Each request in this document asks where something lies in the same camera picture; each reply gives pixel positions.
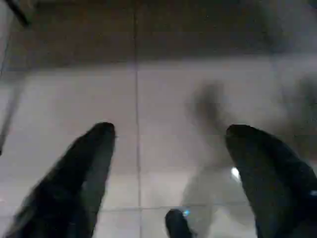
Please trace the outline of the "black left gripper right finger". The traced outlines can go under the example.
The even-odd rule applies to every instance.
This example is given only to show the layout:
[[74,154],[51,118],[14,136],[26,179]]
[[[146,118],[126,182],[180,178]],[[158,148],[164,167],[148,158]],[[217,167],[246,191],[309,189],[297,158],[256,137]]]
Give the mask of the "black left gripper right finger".
[[317,177],[282,140],[245,124],[226,130],[259,238],[317,236]]

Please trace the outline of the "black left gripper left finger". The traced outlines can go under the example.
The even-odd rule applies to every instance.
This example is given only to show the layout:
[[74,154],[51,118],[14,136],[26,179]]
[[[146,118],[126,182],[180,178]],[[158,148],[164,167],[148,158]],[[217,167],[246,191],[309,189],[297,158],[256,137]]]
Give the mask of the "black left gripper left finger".
[[91,238],[106,192],[115,126],[95,124],[79,136],[24,199],[6,238]]

